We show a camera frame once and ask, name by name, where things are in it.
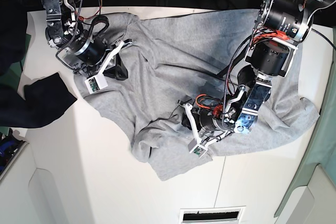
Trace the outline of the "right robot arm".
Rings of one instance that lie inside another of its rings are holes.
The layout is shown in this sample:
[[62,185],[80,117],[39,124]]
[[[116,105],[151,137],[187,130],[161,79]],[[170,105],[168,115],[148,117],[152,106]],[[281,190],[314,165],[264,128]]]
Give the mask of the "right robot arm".
[[81,16],[83,0],[41,0],[46,11],[45,36],[57,49],[56,58],[74,74],[92,77],[102,71],[104,77],[126,80],[128,71],[119,55],[108,59],[118,42],[109,44],[104,37],[109,28],[107,16],[97,11]]

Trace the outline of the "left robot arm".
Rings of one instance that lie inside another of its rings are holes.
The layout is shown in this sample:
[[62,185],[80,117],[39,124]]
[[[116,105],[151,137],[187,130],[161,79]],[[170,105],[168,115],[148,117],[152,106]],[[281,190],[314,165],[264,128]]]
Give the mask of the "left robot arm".
[[314,13],[335,0],[263,0],[253,31],[237,48],[224,78],[221,99],[199,95],[184,104],[182,125],[194,133],[248,133],[271,94],[271,80],[285,77],[311,31]]

